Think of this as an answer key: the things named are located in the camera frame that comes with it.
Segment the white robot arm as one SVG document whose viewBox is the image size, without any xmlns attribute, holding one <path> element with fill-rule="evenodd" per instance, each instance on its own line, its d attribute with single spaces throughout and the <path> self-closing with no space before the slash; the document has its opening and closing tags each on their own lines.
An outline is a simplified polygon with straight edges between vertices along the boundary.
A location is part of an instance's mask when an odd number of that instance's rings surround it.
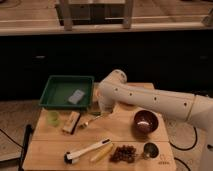
<svg viewBox="0 0 213 171">
<path fill-rule="evenodd" d="M 127 84 L 126 74 L 113 70 L 98 84 L 98 104 L 104 113 L 112 113 L 115 103 L 142 107 L 191 124 L 207 132 L 198 171 L 213 171 L 213 98 Z"/>
</svg>

